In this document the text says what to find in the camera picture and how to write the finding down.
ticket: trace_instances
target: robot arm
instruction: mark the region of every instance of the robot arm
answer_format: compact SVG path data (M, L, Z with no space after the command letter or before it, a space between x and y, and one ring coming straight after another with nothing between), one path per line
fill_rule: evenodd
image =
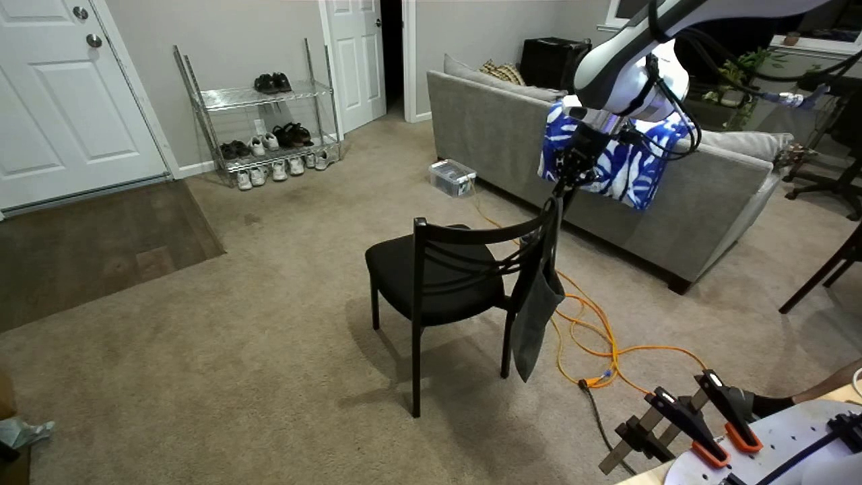
M810 12L825 6L826 0L653 0L653 6L641 9L615 37L596 47L573 72L573 91L580 94L585 109L624 113L655 118L669 113L669 101L659 90L650 90L646 62L645 58L655 52L659 43L670 41L685 27L712 21L712 20L732 20L732 17L760 17L778 20ZM662 72L669 87L685 97L686 79L681 80Z

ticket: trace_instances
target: door frame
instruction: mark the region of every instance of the door frame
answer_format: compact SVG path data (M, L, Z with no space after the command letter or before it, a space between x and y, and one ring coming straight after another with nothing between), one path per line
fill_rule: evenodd
M148 133L150 133L150 137L154 137L154 144L156 144L156 152L160 152L160 157L162 157L162 164L168 168L168 173L169 173L172 179L192 179L192 175L201 173L199 168L184 171L184 168L179 164L179 157L172 153L172 149L169 149L169 144L168 144L168 134L164 134L162 122L160 122L160 115L156 115L156 111L154 111L154 103L150 103L150 97L148 97L146 90L144 90L141 72L137 72L137 68L135 68L135 62L131 62L131 55L129 55L126 43L125 43L125 35L122 35L122 29L118 29L117 21L113 21L113 13L111 13L111 9L107 9L107 0L88 0L88 2L91 2L91 12L95 12L100 27L103 27L106 35L107 35L107 47L111 47L111 52L113 52L113 59L117 59L117 64L118 64L118 70L122 70L122 76L125 76L131 97L135 97L135 105L137 105L137 111L141 111L141 115L144 115L144 124L148 126Z
M329 0L319 0L319 12L321 12L321 29L324 29L324 47L329 48L329 62L336 62L331 58L331 27L329 27L329 9L327 9ZM429 115L418 115L416 113L416 0L402 0L402 21L404 21L404 29L402 29L402 58L404 58L404 122L420 122L420 118L429 118ZM331 91L336 97L336 113L342 118L342 90L339 90L339 80L336 76L331 76Z

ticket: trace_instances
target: black chair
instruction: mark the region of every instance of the black chair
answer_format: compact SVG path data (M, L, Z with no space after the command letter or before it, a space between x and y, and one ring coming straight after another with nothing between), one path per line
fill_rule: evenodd
M418 219L413 234L367 252L371 319L379 330L377 291L413 323L413 416L420 417L420 340L429 327L467 320L490 307L506 309L502 377L509 377L511 319L554 231L554 204L503 230L433 227Z
M816 282L825 281L825 285L829 288L853 262L862 258L862 223L853 230L853 234L832 254L832 258L814 272L810 281L806 281L806 285L793 293L778 312L790 312Z
M860 188L853 185L853 180L862 173L860 124L862 124L862 87L856 80L845 80L840 103L835 109L835 115L826 122L825 134L829 134L835 144L851 149L851 164L837 179L822 179L822 175L814 175L814 173L799 173L794 168L787 180L808 179L814 184L790 188L787 199L794 199L802 191L825 191L825 194L832 194L832 196L837 196L840 202L845 202L851 208L851 214L849 214L851 222L862 219Z

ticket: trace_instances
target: chair seat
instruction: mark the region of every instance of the chair seat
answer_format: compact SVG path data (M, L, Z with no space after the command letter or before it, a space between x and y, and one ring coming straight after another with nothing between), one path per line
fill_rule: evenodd
M444 246L452 247L459 256L488 262L492 266L492 254L486 246ZM377 291L402 312L413 315L416 301L416 241L413 234L399 241L385 241L367 252L368 274L374 277ZM488 307L503 304L503 281L496 272L488 274L464 274L444 262L429 258L422 288L433 288L422 293L422 327L455 323L486 312Z

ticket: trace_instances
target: gray couch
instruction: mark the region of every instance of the gray couch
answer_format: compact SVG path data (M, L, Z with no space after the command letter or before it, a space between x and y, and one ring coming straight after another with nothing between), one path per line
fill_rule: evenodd
M436 157L464 161L479 180L542 204L550 185L535 179L535 161L550 101L525 91L429 72ZM738 140L721 137L707 134L716 144L704 144L698 153L674 161L646 214L583 191L566 223L653 265L674 291L686 291L751 227L782 180L773 161L778 152L748 157L735 152Z

